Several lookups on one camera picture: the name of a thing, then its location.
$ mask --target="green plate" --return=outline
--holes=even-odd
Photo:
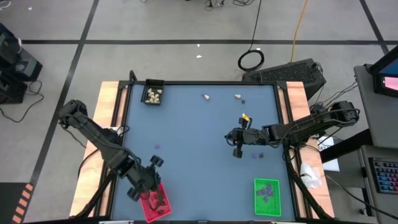
[[[278,180],[254,179],[254,212],[256,215],[282,215]]]

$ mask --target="table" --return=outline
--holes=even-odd
[[[323,162],[355,151],[362,145],[398,148],[396,137],[398,99],[375,93],[372,75],[365,66],[355,66],[354,72],[364,107],[360,119],[364,119],[365,116],[369,128],[322,151]]]
[[[123,90],[118,99],[119,102],[122,103],[116,103],[118,85],[119,82],[102,83],[95,110],[95,115],[93,117],[93,120],[96,121],[100,126],[107,127],[111,125],[111,120],[113,117],[113,111],[115,105],[119,105],[120,109],[119,113],[116,116],[116,125],[119,126],[121,124],[121,119],[122,119],[121,113],[123,112],[124,108],[123,102],[126,97],[126,91]],[[289,97],[290,101],[289,104],[285,104],[284,91],[279,89],[278,93],[280,99],[280,106],[282,108],[282,116],[284,117],[285,122],[287,122],[289,115],[293,119],[299,119],[309,114],[307,98],[305,96],[302,83],[299,82],[287,83],[286,93]],[[309,140],[308,144],[315,147],[317,146],[316,140],[314,139]],[[95,150],[93,145],[88,143],[85,156],[87,156],[93,150]],[[319,153],[310,148],[303,148],[300,151],[300,158],[302,162],[306,162],[307,164],[310,164],[312,167],[316,167],[319,170],[320,176],[322,177],[322,185],[317,189],[309,189],[309,191],[315,197],[317,202],[323,207],[323,209],[329,215],[334,216]],[[83,166],[76,187],[75,197],[73,199],[70,215],[77,214],[85,206],[86,202],[89,201],[89,199],[97,189],[100,180],[102,166],[103,166],[103,161],[100,157],[100,154],[95,154]],[[297,187],[296,187],[296,193],[297,193],[296,196],[298,202],[297,216],[308,217],[310,215],[313,215],[315,217],[316,216],[315,213],[311,211],[306,211],[304,200]],[[109,197],[109,191],[106,191],[106,193],[103,195],[101,207],[99,209],[99,215],[106,214],[108,197]]]

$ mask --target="black floor line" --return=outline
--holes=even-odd
[[[80,40],[23,40],[23,44],[80,44]],[[398,40],[389,40],[398,44]],[[98,45],[162,45],[162,44],[250,44],[251,40],[83,40],[84,44]],[[293,40],[254,40],[254,44],[292,45]],[[297,45],[382,45],[379,40],[296,40]]]
[[[51,144],[51,140],[53,138],[54,132],[55,132],[55,128],[57,127],[58,111],[65,103],[65,99],[67,97],[68,90],[69,90],[70,84],[72,82],[72,78],[75,74],[75,70],[76,70],[77,64],[79,62],[81,51],[83,50],[84,40],[87,38],[88,30],[90,29],[90,25],[93,22],[94,14],[95,14],[96,8],[98,6],[98,1],[99,0],[94,0],[94,2],[93,2],[90,13],[88,14],[86,25],[83,29],[83,33],[81,34],[79,44],[76,48],[75,56],[72,59],[67,78],[65,80],[65,83],[63,84],[61,95],[58,100],[57,106],[55,108],[54,114],[52,116],[49,130],[47,131],[47,134],[45,135],[44,143],[40,150],[39,158],[36,161],[36,165],[34,167],[32,177],[30,178],[30,182],[33,185],[37,185],[37,181],[39,180],[40,173],[43,169],[44,161],[45,161],[45,158],[47,157],[47,153],[50,148],[50,144]]]
[[[387,48],[387,45],[384,42],[383,36],[381,35],[380,30],[379,30],[379,28],[376,25],[376,21],[373,19],[371,11],[369,10],[368,5],[366,4],[366,1],[365,0],[359,0],[359,2],[361,3],[363,11],[365,12],[366,17],[368,18],[369,23],[371,24],[372,30],[374,32],[374,35],[376,35],[376,38],[377,38],[377,40],[380,43],[381,50],[383,51],[384,54],[387,54],[389,52],[388,48]]]

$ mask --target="red plate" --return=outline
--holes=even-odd
[[[159,184],[159,192],[163,193],[163,201],[156,211],[150,209],[149,203],[152,205],[152,208],[156,207],[158,202],[158,192],[150,191],[149,200],[146,198],[146,194],[141,194],[142,210],[144,211],[144,216],[148,223],[172,213],[172,208],[170,207],[169,199],[167,198],[167,194],[162,183]]]

